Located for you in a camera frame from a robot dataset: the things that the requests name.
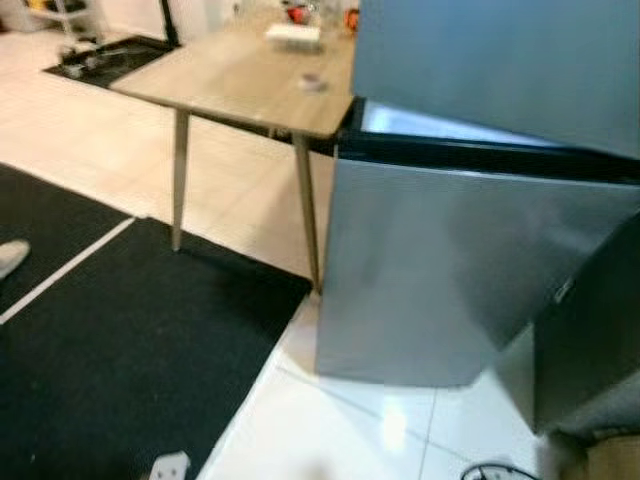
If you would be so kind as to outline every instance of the tile grout line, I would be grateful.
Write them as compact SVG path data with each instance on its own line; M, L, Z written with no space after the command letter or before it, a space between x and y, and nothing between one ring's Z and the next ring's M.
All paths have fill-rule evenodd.
M424 449L422 450L422 460L420 461L420 471L418 473L418 480L422 480L422 474L424 473L424 461L427 458L427 449L429 448L429 438L431 438L431 425L433 424L433 417L436 412L436 400L438 399L438 390L433 392L433 402L431 402L431 415L429 415L429 426L427 427L427 438L424 441Z
M380 415L378 415L377 413L368 410L367 408L364 408L362 405L358 405L357 403L349 400L348 398L345 398L341 395L338 395L335 392L332 392L328 389L322 388L320 385L317 385L313 382L310 382L309 380L303 378L301 375L298 375L296 373L290 372L289 370L287 370L285 367L283 367L282 365L276 365L276 368L284 373L285 375L293 378L294 380L297 380L301 383L304 383L305 385L307 385L308 387L314 388L316 390L321 391L322 393L324 393L325 395L328 395L336 400L340 400L342 403L349 405L352 408L355 408L356 410L358 410L361 413L365 413L368 416L375 418L376 420L384 420ZM411 430L410 428L406 429L406 433L407 435L411 436L414 440L418 440L419 442L426 442L426 440L417 432L414 432L413 430Z
M239 205L243 199L249 196L249 194L253 193L271 172L272 170L265 170L261 175L258 176L258 178L255 180L253 185L247 186L246 189L243 189L242 193L238 195L238 198L236 198L233 202L231 202L229 206L224 209L224 212L221 212L218 220L221 222L224 222L227 216L231 213L231 210L235 206ZM213 228L214 224L215 222L211 223L211 225L209 226L209 230Z
M95 252L97 252L100 248L105 246L115 237L117 237L120 233L126 230L133 222L135 222L136 218L131 217L127 220L123 220L114 228L112 228L109 232L104 234L101 238L96 240L94 243L85 248L82 252L77 254L67 263L65 263L62 267L52 273L48 278L40 282L33 290L27 293L24 297L14 303L7 311L5 311L2 315L0 315L0 325L3 325L7 321L9 321L12 317L17 315L23 308L33 302L36 298L38 298L42 293L44 293L49 287L51 287L54 283L64 277L71 270L80 265L84 260L89 258Z
M443 452L446 452L450 455L453 455L454 457L459 458L460 460L464 461L465 463L473 463L473 460L471 460L470 458L465 457L464 455L459 454L458 452L456 452L455 450L451 450L448 447L445 447L443 445L440 445L439 443L435 443L435 442L429 442L429 445L431 445L432 447L437 448L438 450L442 450Z

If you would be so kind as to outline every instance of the white wall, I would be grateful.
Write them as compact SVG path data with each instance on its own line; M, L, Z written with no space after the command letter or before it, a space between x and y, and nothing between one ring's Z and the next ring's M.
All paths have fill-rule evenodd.
M164 38L159 0L100 0L98 7L112 31Z
M233 15L236 1L242 0L170 0L180 40L189 42L214 31ZM103 24L112 31L165 37L160 0L99 0L99 9Z

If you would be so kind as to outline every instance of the white tile floor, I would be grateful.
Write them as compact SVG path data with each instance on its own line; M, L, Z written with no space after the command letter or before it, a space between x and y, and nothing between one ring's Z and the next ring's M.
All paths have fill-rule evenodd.
M62 41L0 36L0 161L169 220L171 112L40 73ZM307 275L291 148L199 119L191 135L186 229ZM333 160L313 169L324 240ZM557 478L565 452L527 422L530 334L471 388L393 388L314 375L317 314L306 299L201 480L457 480L482 460Z

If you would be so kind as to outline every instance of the mini fridge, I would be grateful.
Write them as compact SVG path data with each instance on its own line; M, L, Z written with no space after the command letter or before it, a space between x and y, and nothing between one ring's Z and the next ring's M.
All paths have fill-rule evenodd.
M638 161L362 110L337 150L321 374L471 383L640 209Z

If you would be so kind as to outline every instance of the black rug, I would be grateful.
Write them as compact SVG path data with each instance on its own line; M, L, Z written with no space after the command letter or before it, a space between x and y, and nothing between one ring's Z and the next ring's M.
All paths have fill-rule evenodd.
M86 72L80 78L67 76L59 65L54 65L44 71L59 77L88 83L96 87L109 88L109 85L119 78L157 60L173 50L172 47L164 42L141 36L125 38L124 40L110 43L105 49L111 52L126 49L127 54L117 54L108 57L105 65L93 72Z
M0 165L0 244L24 238L32 247L19 271L0 282L0 314L126 218Z
M309 291L307 280L136 221L0 336L0 465L11 479L138 479L207 459Z

